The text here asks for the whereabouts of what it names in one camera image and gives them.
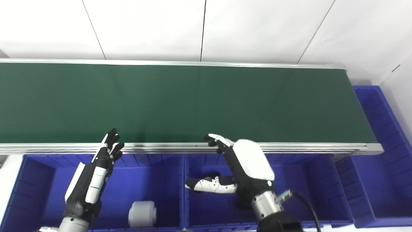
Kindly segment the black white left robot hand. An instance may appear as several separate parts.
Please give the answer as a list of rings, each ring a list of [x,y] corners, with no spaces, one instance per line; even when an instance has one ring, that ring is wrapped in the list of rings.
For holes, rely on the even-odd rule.
[[[120,135],[112,128],[99,145],[92,161],[80,163],[77,182],[66,197],[63,217],[84,220],[91,224],[102,208],[101,196],[112,175],[114,164],[122,155],[125,144],[118,142]]]

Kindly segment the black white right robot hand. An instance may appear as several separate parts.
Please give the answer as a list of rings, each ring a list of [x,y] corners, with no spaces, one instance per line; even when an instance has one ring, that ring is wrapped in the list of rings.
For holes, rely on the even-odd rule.
[[[223,154],[232,178],[188,178],[184,183],[187,189],[219,194],[236,193],[254,208],[265,208],[270,212],[281,210],[275,202],[272,189],[275,175],[259,144],[247,139],[234,142],[212,133],[204,138],[210,147],[217,147],[218,154]]]

